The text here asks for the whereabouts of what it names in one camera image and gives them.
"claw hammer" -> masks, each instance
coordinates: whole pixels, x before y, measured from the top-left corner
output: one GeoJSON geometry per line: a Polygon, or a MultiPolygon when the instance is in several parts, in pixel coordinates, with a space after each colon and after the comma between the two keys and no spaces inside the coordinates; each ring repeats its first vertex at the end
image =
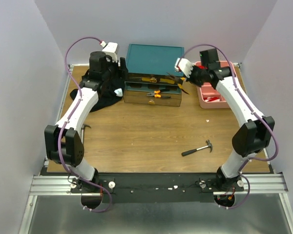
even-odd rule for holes
{"type": "Polygon", "coordinates": [[[211,152],[213,150],[213,145],[211,144],[211,142],[209,140],[206,141],[206,144],[207,144],[207,146],[203,146],[201,148],[197,148],[197,149],[194,149],[194,150],[185,151],[185,152],[181,153],[181,155],[182,156],[187,156],[187,155],[193,154],[196,151],[206,149],[206,148],[210,148],[210,152],[211,152]]]}
{"type": "Polygon", "coordinates": [[[84,143],[84,129],[86,128],[86,127],[89,127],[89,128],[91,128],[90,127],[90,125],[88,125],[88,124],[83,124],[83,126],[82,126],[82,144],[84,143]]]}

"teal toolbox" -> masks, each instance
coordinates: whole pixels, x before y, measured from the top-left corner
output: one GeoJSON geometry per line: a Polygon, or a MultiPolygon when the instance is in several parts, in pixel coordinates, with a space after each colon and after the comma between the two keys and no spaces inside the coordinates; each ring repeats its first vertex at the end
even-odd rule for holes
{"type": "Polygon", "coordinates": [[[167,76],[176,76],[174,65],[184,53],[183,47],[130,44],[126,65],[129,71],[126,79],[124,101],[141,104],[180,106],[181,90],[177,82],[167,76]],[[171,98],[148,97],[147,93],[168,88],[163,95],[171,98]]]}

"black cloth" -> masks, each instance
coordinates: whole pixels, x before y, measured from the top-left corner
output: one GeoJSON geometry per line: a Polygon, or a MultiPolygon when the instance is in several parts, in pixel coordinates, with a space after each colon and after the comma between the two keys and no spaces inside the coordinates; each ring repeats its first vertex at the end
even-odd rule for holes
{"type": "MultiPolygon", "coordinates": [[[[122,89],[122,92],[124,94],[125,89],[125,81],[121,78],[114,78],[107,81],[106,88],[102,93],[102,96],[99,98],[99,101],[97,104],[95,104],[90,112],[98,111],[106,106],[111,106],[115,104],[116,102],[122,100],[123,97],[116,96],[116,93],[114,90],[122,89]]],[[[78,89],[74,89],[69,95],[74,100],[77,96],[78,89]]]]}

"pink bin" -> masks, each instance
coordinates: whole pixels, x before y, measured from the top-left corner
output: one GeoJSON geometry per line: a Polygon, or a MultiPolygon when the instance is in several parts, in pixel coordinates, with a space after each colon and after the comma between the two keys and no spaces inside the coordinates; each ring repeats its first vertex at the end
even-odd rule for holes
{"type": "MultiPolygon", "coordinates": [[[[201,62],[196,62],[195,65],[200,66],[201,62]]],[[[221,67],[228,67],[226,61],[221,61],[220,65],[221,67]]],[[[197,87],[197,94],[199,96],[200,106],[203,109],[230,108],[224,97],[210,83],[204,83],[202,87],[197,87]],[[207,98],[218,98],[219,101],[209,102],[207,98]]]]}

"wooden table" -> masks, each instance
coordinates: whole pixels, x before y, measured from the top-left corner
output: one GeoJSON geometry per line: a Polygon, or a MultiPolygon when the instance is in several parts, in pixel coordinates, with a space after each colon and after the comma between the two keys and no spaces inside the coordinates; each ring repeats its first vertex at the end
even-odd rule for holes
{"type": "MultiPolygon", "coordinates": [[[[75,66],[79,82],[88,67],[75,66]]],[[[70,82],[63,113],[72,103],[70,82]]],[[[216,172],[232,151],[231,139],[238,123],[230,109],[202,109],[196,87],[185,82],[190,95],[182,93],[180,107],[124,103],[90,113],[86,128],[84,157],[99,172],[216,172]],[[208,149],[182,157],[181,152],[205,146],[208,149]]],[[[64,172],[49,162],[48,172],[64,172]]],[[[266,162],[253,161],[244,172],[269,172],[266,162]]]]}

